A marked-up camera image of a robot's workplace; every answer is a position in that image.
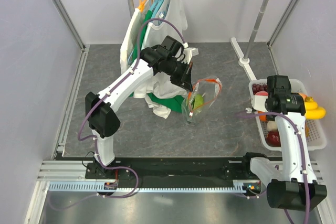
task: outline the floor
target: floor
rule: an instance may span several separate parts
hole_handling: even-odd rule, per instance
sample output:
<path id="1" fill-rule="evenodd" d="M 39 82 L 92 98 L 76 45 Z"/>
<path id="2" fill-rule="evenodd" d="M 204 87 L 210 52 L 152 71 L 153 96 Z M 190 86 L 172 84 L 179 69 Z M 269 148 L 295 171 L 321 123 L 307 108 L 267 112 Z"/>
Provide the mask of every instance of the floor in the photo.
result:
<path id="1" fill-rule="evenodd" d="M 48 192 L 54 207 L 63 208 L 92 193 Z M 289 211 L 294 223 L 302 223 L 304 212 Z M 282 209 L 260 199 L 221 193 L 138 193 L 126 199 L 93 197 L 65 211 L 46 206 L 40 224 L 283 224 L 289 223 Z M 321 224 L 317 208 L 308 224 Z"/>
<path id="2" fill-rule="evenodd" d="M 199 49 L 193 58 L 192 82 L 210 75 L 217 76 L 223 89 L 205 120 L 188 125 L 182 114 L 172 112 L 160 118 L 148 108 L 144 99 L 128 98 L 117 115 L 121 127 L 114 135 L 114 152 L 124 157 L 242 156 L 247 151 L 279 156 L 260 142 L 254 119 L 234 115 L 250 106 L 248 78 L 230 43 L 190 43 Z M 242 50 L 247 43 L 241 43 Z M 77 141 L 77 132 L 85 116 L 85 96 L 98 93 L 120 75 L 120 45 L 92 45 L 82 76 L 74 113 L 65 146 L 65 157 L 85 156 L 93 151 L 93 141 Z M 275 74 L 266 43 L 255 43 L 250 66 L 257 79 Z M 83 136 L 90 134 L 86 125 Z"/>

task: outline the aluminum frame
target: aluminum frame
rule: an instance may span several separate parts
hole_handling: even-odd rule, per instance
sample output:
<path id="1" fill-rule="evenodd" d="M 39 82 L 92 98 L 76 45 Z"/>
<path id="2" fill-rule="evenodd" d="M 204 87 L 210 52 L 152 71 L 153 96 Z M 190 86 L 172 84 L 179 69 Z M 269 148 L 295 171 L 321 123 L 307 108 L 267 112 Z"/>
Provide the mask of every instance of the aluminum frame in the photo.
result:
<path id="1" fill-rule="evenodd" d="M 64 20 L 65 24 L 68 26 L 68 28 L 70 29 L 73 38 L 75 39 L 76 43 L 78 44 L 78 46 L 83 50 L 85 49 L 85 44 L 83 42 L 83 40 L 81 39 L 79 33 L 77 32 L 73 22 L 71 21 L 71 18 L 69 16 L 69 14 L 67 13 L 63 3 L 61 0 L 52 0 L 54 5 L 56 6 L 57 10 L 59 11 L 62 19 Z"/>
<path id="2" fill-rule="evenodd" d="M 282 161 L 271 161 L 271 163 L 274 165 L 279 165 L 279 170 L 282 170 Z M 311 161 L 311 165 L 318 178 L 318 183 L 323 185 L 324 182 L 320 173 L 318 163 L 316 161 Z M 76 184 L 83 183 L 83 185 L 85 185 L 87 184 L 87 182 L 114 181 L 113 179 L 104 181 L 85 179 L 85 172 L 86 168 L 82 165 L 81 161 L 43 161 L 24 224 L 39 222 L 43 211 L 43 206 L 46 201 L 47 191 L 49 191 L 50 183 L 63 182 L 61 184 L 64 184 L 64 182 L 69 182 L 69 184 L 73 184 L 74 182 L 76 182 Z M 239 183 L 255 183 L 256 180 L 235 180 L 234 182 L 238 185 Z M 78 187 L 74 187 L 73 190 L 67 191 L 80 190 L 78 190 Z M 321 204 L 319 204 L 317 208 L 320 214 L 320 218 L 322 220 L 322 224 L 336 224 L 333 209 L 331 208 L 330 200 L 328 197 Z"/>
<path id="3" fill-rule="evenodd" d="M 64 153 L 65 143 L 67 140 L 72 113 L 75 108 L 76 98 L 79 91 L 80 82 L 83 76 L 85 63 L 88 58 L 90 46 L 88 45 L 81 53 L 80 59 L 77 65 L 76 74 L 72 82 L 71 91 L 66 103 L 66 107 L 63 114 L 63 119 L 56 135 L 56 144 L 54 152 L 51 158 L 55 158 L 57 153 Z"/>
<path id="4" fill-rule="evenodd" d="M 279 36 L 279 33 L 281 32 L 282 28 L 284 27 L 284 25 L 286 24 L 290 14 L 293 12 L 295 6 L 298 4 L 299 0 L 290 0 L 284 14 L 282 15 L 282 17 L 280 18 L 279 23 L 277 24 L 273 34 L 271 35 L 269 41 L 268 41 L 268 47 L 271 48 L 272 45 L 274 44 L 274 42 L 276 41 L 276 39 Z"/>

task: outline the red grapes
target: red grapes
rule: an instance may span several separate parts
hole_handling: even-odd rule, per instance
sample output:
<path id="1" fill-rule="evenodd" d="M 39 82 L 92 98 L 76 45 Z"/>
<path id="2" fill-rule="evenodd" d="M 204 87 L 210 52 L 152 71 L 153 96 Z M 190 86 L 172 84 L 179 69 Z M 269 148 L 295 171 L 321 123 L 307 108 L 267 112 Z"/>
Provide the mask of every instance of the red grapes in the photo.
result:
<path id="1" fill-rule="evenodd" d="M 266 84 L 253 84 L 252 91 L 253 91 L 253 94 L 258 93 L 259 91 L 267 92 L 267 85 Z"/>

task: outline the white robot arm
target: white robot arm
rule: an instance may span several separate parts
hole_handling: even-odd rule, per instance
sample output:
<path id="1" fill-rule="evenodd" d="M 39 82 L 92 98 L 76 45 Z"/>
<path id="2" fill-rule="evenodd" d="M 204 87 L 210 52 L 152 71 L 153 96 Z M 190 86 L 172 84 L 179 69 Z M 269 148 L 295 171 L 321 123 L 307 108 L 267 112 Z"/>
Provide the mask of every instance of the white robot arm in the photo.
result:
<path id="1" fill-rule="evenodd" d="M 246 164 L 267 186 L 270 207 L 304 211 L 309 195 L 311 210 L 327 196 L 327 189 L 317 184 L 310 163 L 305 134 L 305 103 L 299 94 L 291 93 L 287 76 L 269 76 L 267 86 L 265 107 L 269 112 L 266 115 L 278 126 L 283 169 L 282 172 L 275 169 L 262 154 L 247 153 Z"/>
<path id="2" fill-rule="evenodd" d="M 185 53 L 183 61 L 174 57 L 178 52 L 180 56 Z M 126 98 L 143 82 L 150 79 L 158 72 L 164 72 L 171 78 L 171 83 L 188 91 L 192 91 L 190 63 L 193 49 L 184 49 L 183 45 L 170 36 L 167 36 L 161 45 L 152 48 L 145 48 L 141 51 L 140 61 L 133 71 L 133 65 L 121 75 L 114 83 L 100 91 L 98 94 L 90 92 L 86 96 L 86 113 L 106 95 L 102 102 L 89 117 L 89 126 L 94 135 L 97 136 L 98 153 L 103 165 L 109 165 L 115 158 L 113 151 L 113 134 L 118 130 L 120 121 L 116 116 L 120 105 Z M 113 92 L 109 92 L 112 87 L 119 83 L 126 75 L 132 73 L 124 80 L 122 85 L 117 86 Z"/>

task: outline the black bracket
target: black bracket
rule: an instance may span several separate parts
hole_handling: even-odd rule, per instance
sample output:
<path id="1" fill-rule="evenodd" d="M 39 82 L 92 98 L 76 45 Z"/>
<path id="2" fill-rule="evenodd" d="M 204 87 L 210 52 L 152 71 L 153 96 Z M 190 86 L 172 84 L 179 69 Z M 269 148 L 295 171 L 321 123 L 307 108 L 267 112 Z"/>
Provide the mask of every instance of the black bracket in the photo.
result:
<path id="1" fill-rule="evenodd" d="M 92 92 L 88 93 L 85 97 L 85 114 L 99 102 L 99 96 Z M 89 126 L 91 129 L 96 130 L 101 137 L 112 136 L 120 127 L 120 121 L 115 112 L 110 108 L 111 103 L 102 102 L 93 111 L 89 117 Z"/>
<path id="2" fill-rule="evenodd" d="M 246 173 L 245 165 L 241 157 L 116 157 L 109 167 L 134 169 L 139 176 L 139 188 L 210 188 L 232 187 L 233 180 L 257 180 L 256 175 Z M 94 159 L 88 164 L 85 178 L 115 179 L 115 173 L 103 169 Z M 119 169 L 118 186 L 129 188 L 134 185 L 135 176 L 130 171 Z"/>
<path id="3" fill-rule="evenodd" d="M 273 179 L 267 186 L 267 201 L 271 208 L 306 210 L 306 190 L 304 183 L 277 181 Z M 308 184 L 310 210 L 313 210 L 327 196 L 325 185 Z"/>
<path id="4" fill-rule="evenodd" d="M 251 159 L 254 158 L 254 157 L 264 157 L 264 158 L 268 159 L 268 157 L 265 154 L 256 153 L 256 152 L 247 152 L 243 156 L 243 160 L 241 162 L 241 164 L 243 166 L 244 173 L 246 174 L 246 176 L 255 176 L 256 177 L 256 175 L 250 169 Z"/>

